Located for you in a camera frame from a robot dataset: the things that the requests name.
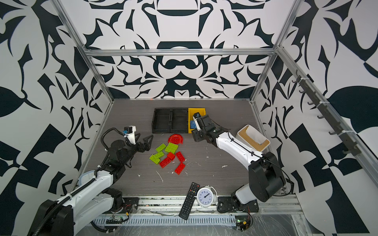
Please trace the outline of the blue lego brick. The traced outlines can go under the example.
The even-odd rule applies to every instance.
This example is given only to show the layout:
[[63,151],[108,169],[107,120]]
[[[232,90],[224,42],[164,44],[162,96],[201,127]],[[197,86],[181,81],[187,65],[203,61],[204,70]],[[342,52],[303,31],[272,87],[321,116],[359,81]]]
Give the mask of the blue lego brick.
[[190,129],[197,129],[196,121],[190,121]]

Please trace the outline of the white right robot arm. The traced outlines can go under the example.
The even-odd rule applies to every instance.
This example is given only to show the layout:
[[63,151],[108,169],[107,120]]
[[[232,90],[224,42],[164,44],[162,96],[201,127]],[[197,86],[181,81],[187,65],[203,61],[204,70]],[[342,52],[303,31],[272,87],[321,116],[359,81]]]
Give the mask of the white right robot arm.
[[192,130],[195,142],[206,140],[227,152],[247,170],[249,183],[238,188],[230,199],[219,201],[218,212],[247,211],[257,201],[266,202],[286,185],[284,172],[276,156],[262,153],[235,138],[226,128],[218,126],[208,115],[193,115],[196,128]]

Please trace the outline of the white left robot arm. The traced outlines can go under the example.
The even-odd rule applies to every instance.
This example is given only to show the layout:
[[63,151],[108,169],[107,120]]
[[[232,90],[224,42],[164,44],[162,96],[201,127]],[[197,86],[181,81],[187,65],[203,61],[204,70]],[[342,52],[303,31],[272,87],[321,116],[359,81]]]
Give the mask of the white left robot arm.
[[110,128],[100,142],[106,150],[103,162],[94,171],[80,176],[82,183],[58,200],[47,200],[37,210],[29,236],[74,236],[101,214],[122,208],[121,191],[112,188],[140,152],[151,149],[154,136],[143,138],[135,126],[123,131]]

